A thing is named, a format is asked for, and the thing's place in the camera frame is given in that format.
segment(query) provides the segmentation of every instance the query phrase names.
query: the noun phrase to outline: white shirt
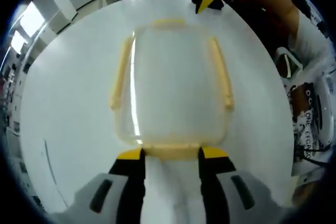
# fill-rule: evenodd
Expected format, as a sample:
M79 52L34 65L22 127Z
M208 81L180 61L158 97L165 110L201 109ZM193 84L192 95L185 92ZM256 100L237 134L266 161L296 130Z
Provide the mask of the white shirt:
M306 102L302 99L304 96L302 96L302 90L307 96L306 99L310 100L309 97L313 96L313 88L311 86L312 84L309 83L314 83L317 78L321 77L324 69L326 69L328 65L334 63L335 60L328 40L300 11L296 40L293 36L290 36L288 46L303 64L303 71L293 77L286 85L286 91L292 106L293 92L290 92L290 90L294 90L301 86L301 95L299 95L299 97L301 96L301 102ZM324 143L320 142L318 135L319 131L316 126L316 120L314 119L316 117L314 106L311 106L308 109L306 106L303 106L302 108L303 110L299 115L296 115L295 118L293 115L293 131L296 139L295 148L297 150L299 147L302 147L305 150L320 150L325 148ZM302 175L319 168L319 165L300 157L300 155L313 161L325 163L332 154L331 148L323 152L304 151L301 154L298 154L297 150L293 161L293 176Z
M335 62L328 40L301 11L296 40L290 35L288 46L303 64L303 71L291 79L289 89L293 85L314 82L325 67Z

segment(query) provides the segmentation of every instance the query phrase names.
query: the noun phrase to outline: black cable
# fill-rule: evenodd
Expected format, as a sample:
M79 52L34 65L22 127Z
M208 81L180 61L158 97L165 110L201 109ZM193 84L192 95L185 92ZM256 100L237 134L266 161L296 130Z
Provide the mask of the black cable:
M305 156L303 156L302 159L304 159L304 160L306 160L308 162L311 162L312 164L315 164L315 165L318 165L318 166L322 166L322 167L326 167L328 165L328 163L316 161L316 160L310 159L310 158L305 157Z
M317 149L317 150L314 150L314 149L304 149L304 148L300 148L300 147L297 147L297 150L299 151L302 151L302 152L325 152L327 150L330 149L330 145L327 145L325 148L322 148L322 149Z

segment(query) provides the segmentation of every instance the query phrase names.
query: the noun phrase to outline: white table surface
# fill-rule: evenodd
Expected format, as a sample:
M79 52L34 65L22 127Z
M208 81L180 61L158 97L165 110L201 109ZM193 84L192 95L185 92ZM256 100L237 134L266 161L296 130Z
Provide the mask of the white table surface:
M228 5L196 15L190 0L123 0L69 27L28 72L21 145L47 211L71 205L76 191L106 173L120 152L134 148L114 133L109 95L123 41L136 27L160 18L184 18L217 37L236 103L223 148L237 168L270 188L275 201L285 201L293 156L291 113L280 76L254 32Z

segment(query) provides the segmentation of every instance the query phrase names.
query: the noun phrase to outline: window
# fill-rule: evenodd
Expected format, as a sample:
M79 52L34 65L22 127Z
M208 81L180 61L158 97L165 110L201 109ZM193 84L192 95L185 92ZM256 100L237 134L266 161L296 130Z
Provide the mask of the window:
M18 31L15 31L12 42L11 42L11 47L13 47L13 49L18 54L21 54L21 49L24 43L27 43L27 41L22 37L22 35Z
M25 30L27 35L31 37L36 33L36 31L42 26L45 22L45 19L42 17L42 14L36 8L35 4L31 2L27 9L23 12L20 24Z

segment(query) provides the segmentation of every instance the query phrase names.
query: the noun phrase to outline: clear plastic box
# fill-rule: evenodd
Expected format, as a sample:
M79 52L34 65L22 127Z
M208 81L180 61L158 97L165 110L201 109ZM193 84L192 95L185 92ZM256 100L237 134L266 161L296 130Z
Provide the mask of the clear plastic box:
M128 143L220 143L234 98L215 37L183 20L139 27L124 44L110 98L118 137Z

